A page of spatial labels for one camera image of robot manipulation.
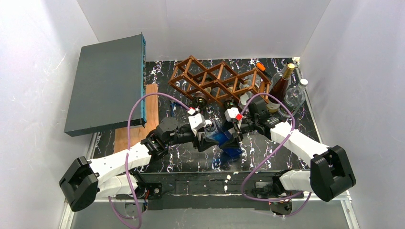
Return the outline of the blue square glass bottle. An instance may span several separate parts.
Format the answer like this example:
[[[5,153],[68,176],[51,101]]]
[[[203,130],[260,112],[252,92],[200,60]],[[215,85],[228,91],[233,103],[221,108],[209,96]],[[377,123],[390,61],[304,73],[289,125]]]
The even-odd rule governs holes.
[[[204,140],[214,146],[219,146],[229,158],[238,158],[242,154],[242,149],[233,123],[225,121],[221,124],[216,119],[208,120],[208,122],[204,127]]]

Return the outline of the dark bottle gold cap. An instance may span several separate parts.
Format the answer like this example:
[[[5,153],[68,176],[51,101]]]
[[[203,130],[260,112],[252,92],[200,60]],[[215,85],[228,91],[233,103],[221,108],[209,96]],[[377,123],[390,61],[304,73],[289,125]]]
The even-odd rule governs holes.
[[[270,95],[275,97],[280,102],[283,102],[286,95],[287,89],[290,85],[290,78],[294,72],[295,65],[293,63],[288,63],[287,69],[284,72],[282,78],[273,87],[272,91],[269,92]],[[280,103],[278,103],[274,98],[269,97],[269,103],[267,108],[271,113],[275,113],[280,108]]]

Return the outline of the clear bottle white neck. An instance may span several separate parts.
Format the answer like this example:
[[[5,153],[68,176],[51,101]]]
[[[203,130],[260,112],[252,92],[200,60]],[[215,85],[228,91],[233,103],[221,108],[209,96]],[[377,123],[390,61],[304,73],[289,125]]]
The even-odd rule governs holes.
[[[284,105],[290,112],[297,110],[305,102],[305,89],[308,83],[307,79],[300,79],[300,82],[296,87],[287,90],[284,98]]]

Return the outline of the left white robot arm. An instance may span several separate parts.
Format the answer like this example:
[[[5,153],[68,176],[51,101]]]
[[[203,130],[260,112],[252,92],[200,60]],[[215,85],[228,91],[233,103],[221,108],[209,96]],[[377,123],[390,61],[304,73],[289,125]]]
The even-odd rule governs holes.
[[[189,123],[182,126],[175,118],[166,117],[129,149],[91,160],[78,157],[59,186],[73,212],[85,209],[97,198],[132,194],[142,181],[129,173],[131,169],[161,159],[172,145],[192,142],[199,151],[210,148],[217,144],[212,136],[220,129],[219,121],[205,119],[201,114],[190,116]]]

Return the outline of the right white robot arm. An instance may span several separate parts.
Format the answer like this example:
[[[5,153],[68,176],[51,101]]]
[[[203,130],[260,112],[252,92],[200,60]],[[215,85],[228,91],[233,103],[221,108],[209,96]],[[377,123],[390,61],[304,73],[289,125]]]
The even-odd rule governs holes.
[[[329,147],[305,136],[291,123],[274,118],[269,111],[258,109],[262,102],[252,98],[246,104],[250,116],[244,117],[236,107],[226,109],[226,120],[234,125],[233,139],[240,142],[242,135],[256,130],[259,134],[278,143],[276,153],[285,147],[309,166],[308,171],[283,170],[272,178],[269,192],[275,196],[273,201],[283,201],[283,193],[307,191],[321,200],[329,202],[336,196],[356,185],[356,178],[346,151],[341,146]]]

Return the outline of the dark bottle silver cap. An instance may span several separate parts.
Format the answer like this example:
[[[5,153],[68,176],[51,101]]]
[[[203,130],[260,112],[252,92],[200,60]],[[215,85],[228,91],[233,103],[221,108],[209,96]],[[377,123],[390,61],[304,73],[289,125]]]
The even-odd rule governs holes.
[[[198,108],[200,111],[207,107],[208,98],[204,93],[198,91],[192,95],[192,105],[193,108]]]

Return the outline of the brown wooden wine rack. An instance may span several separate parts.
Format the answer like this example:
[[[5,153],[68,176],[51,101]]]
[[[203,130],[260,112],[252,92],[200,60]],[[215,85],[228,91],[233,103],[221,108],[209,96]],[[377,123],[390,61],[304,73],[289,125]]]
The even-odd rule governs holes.
[[[244,79],[250,75],[253,75],[252,85],[243,89]],[[259,88],[255,87],[257,76],[261,78]],[[208,68],[193,56],[189,56],[174,66],[169,85],[190,100],[194,93],[201,91],[208,98],[208,103],[223,105],[228,98],[238,103],[240,94],[246,91],[251,91],[254,95],[268,93],[271,81],[256,67],[244,73],[237,73],[224,61]]]

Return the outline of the brown wooden board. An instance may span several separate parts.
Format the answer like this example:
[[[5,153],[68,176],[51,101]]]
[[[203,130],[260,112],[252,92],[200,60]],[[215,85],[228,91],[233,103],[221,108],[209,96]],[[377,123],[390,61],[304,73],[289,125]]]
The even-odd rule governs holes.
[[[145,127],[131,127],[130,129],[130,141],[131,146],[145,139],[147,134],[154,130],[159,124],[159,107],[158,107],[158,96],[153,95],[145,99],[146,104],[146,118],[147,122]],[[120,152],[127,149],[128,136],[127,128],[118,128],[115,130],[115,142],[114,142],[114,153]]]

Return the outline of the dark grey box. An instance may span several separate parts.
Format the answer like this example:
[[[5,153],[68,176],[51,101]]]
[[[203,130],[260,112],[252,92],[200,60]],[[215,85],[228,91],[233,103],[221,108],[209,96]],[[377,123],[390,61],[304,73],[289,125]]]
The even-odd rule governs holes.
[[[145,125],[146,41],[143,34],[83,46],[64,133],[71,137]]]

